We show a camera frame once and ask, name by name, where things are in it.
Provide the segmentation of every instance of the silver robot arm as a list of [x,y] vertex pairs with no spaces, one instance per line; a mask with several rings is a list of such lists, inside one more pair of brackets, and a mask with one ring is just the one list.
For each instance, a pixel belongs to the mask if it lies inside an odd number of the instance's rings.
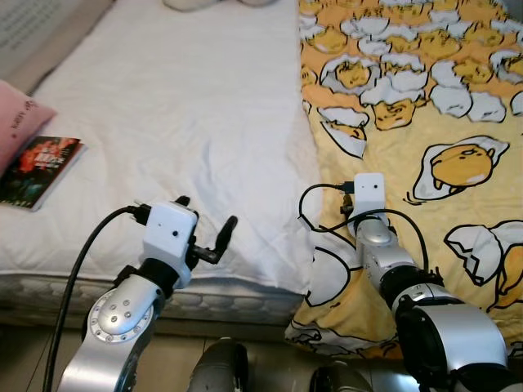
[[[380,173],[359,174],[352,216],[385,208]],[[349,226],[370,282],[395,316],[405,367],[420,385],[456,391],[516,391],[507,351],[483,311],[449,293],[439,274],[419,269],[383,214]]]
[[104,294],[87,316],[82,345],[65,369],[58,392],[130,391],[136,366],[173,289],[190,281],[198,260],[216,264],[225,251],[237,218],[232,216],[217,236],[214,250],[194,244],[198,215],[187,197],[174,203],[142,204],[144,260],[126,267],[116,288]]

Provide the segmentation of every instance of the black cable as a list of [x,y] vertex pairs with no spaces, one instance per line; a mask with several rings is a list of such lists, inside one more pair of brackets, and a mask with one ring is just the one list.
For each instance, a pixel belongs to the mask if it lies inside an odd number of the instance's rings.
[[78,254],[78,257],[76,261],[74,262],[73,268],[71,270],[71,274],[69,275],[69,278],[67,280],[67,286],[65,286],[64,295],[62,296],[62,302],[60,304],[60,310],[58,312],[58,316],[56,317],[56,325],[55,325],[55,331],[53,333],[53,337],[51,340],[51,347],[49,348],[49,354],[47,355],[47,364],[46,364],[46,373],[45,377],[43,379],[43,392],[51,392],[52,391],[52,379],[55,373],[55,365],[56,365],[56,355],[58,354],[58,347],[60,345],[60,338],[62,335],[62,331],[64,330],[64,323],[65,323],[65,316],[67,315],[67,310],[69,308],[69,301],[71,299],[71,295],[73,294],[73,287],[74,283],[76,282],[76,278],[78,277],[78,272],[80,270],[80,267],[82,266],[83,259],[85,259],[85,256],[87,252],[89,251],[89,247],[91,247],[92,243],[98,236],[98,234],[102,231],[102,229],[111,222],[115,217],[128,213],[133,213],[136,210],[136,207],[134,206],[127,206],[120,208],[116,210],[115,212],[112,212],[109,214],[98,226],[92,231],[91,235],[87,239],[87,241],[83,244],[82,250]]
[[351,223],[353,221],[356,221],[356,220],[358,220],[360,218],[363,218],[365,216],[372,215],[372,214],[389,213],[389,214],[401,216],[402,218],[404,218],[406,221],[408,221],[410,223],[410,225],[412,226],[412,228],[416,232],[416,235],[418,236],[419,246],[422,249],[423,270],[425,272],[427,272],[427,273],[429,272],[428,253],[427,253],[427,245],[425,244],[425,238],[423,238],[423,234],[422,234],[421,230],[419,229],[418,225],[416,225],[416,223],[407,214],[405,214],[405,213],[403,213],[401,211],[393,210],[393,209],[390,209],[390,208],[377,208],[375,210],[366,211],[366,212],[363,212],[361,214],[352,216],[352,217],[344,220],[343,222],[338,223],[337,225],[334,225],[332,227],[324,227],[324,228],[320,228],[320,229],[314,227],[313,224],[306,218],[306,216],[303,215],[303,212],[302,212],[303,199],[305,198],[306,194],[309,193],[314,188],[325,188],[325,187],[339,189],[339,190],[342,189],[341,185],[334,185],[334,184],[317,184],[317,185],[312,185],[311,187],[307,188],[305,190],[305,192],[303,192],[302,196],[300,197],[300,201],[298,203],[299,217],[302,218],[309,225],[309,227],[311,228],[312,231],[315,231],[316,233],[331,233],[331,234],[334,234],[335,233],[334,230],[341,229],[342,227],[348,225],[349,223]]

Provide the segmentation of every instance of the book cover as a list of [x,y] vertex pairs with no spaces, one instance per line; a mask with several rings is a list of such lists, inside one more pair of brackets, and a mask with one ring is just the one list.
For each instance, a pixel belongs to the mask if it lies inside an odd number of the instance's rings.
[[0,178],[0,203],[38,210],[83,148],[80,139],[37,136]]

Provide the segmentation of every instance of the white bedsheet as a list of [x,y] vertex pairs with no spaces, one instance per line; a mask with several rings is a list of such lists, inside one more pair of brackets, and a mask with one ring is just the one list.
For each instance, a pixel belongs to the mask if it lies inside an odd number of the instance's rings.
[[[38,212],[0,207],[0,274],[67,274],[109,212],[186,194],[200,245],[239,217],[222,262],[200,263],[195,278],[306,292],[312,245],[297,199],[319,176],[294,7],[224,1],[182,14],[159,0],[116,2],[35,96],[59,112],[44,134],[79,137],[89,150]],[[320,198],[308,204],[318,211]],[[113,222],[81,275],[112,278],[136,264],[143,230]]]

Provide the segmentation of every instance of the yellow blanket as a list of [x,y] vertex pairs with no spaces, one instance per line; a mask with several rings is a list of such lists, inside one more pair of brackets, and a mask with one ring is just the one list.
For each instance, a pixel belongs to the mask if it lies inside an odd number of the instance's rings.
[[[302,96],[323,182],[382,172],[430,269],[523,350],[523,24],[491,0],[300,0]],[[343,216],[324,191],[321,223]],[[401,246],[417,237],[390,216]],[[323,354],[400,355],[345,229],[317,237],[286,337]]]

